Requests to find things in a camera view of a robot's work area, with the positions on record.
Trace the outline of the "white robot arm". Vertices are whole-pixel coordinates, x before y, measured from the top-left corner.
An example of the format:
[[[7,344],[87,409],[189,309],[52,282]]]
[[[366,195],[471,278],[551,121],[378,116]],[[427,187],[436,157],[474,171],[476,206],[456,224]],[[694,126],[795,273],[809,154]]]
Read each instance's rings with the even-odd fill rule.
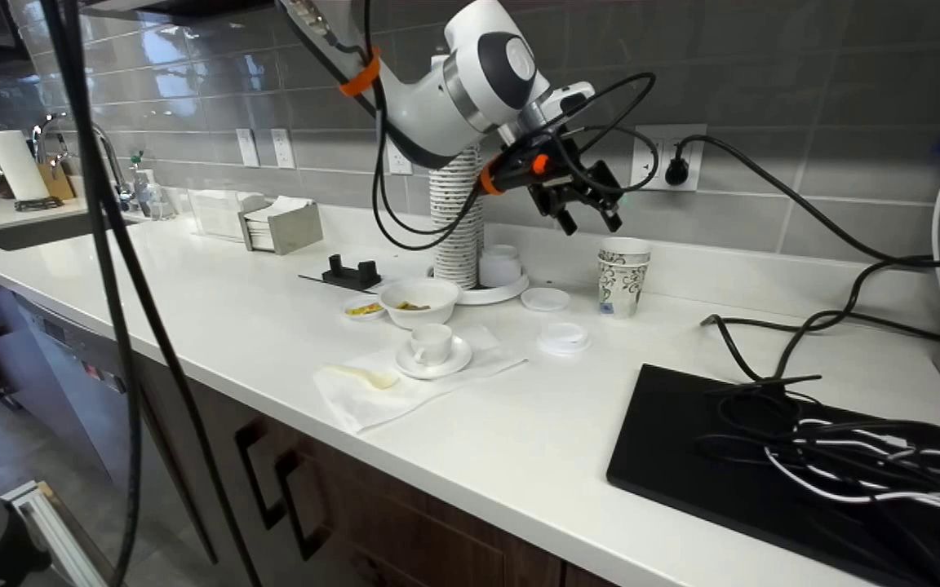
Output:
[[[510,11],[471,0],[444,23],[444,48],[416,83],[402,83],[367,39],[367,0],[277,0],[298,35],[347,99],[382,113],[390,145],[416,168],[441,171],[484,136],[501,151],[476,179],[476,195],[524,188],[565,236],[566,206],[590,206],[611,231],[623,195],[608,162],[583,168],[565,123],[598,94],[590,83],[551,84]]]

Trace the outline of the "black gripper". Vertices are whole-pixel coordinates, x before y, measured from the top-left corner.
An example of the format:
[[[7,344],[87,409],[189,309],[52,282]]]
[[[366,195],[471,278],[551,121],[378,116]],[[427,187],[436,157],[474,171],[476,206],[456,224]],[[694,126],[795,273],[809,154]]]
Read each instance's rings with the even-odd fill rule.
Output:
[[[619,187],[608,162],[595,162],[580,175],[574,175],[562,157],[539,154],[527,162],[527,195],[541,215],[555,215],[565,236],[578,231],[566,203],[583,203],[598,210],[608,231],[619,231],[623,224],[617,213]]]

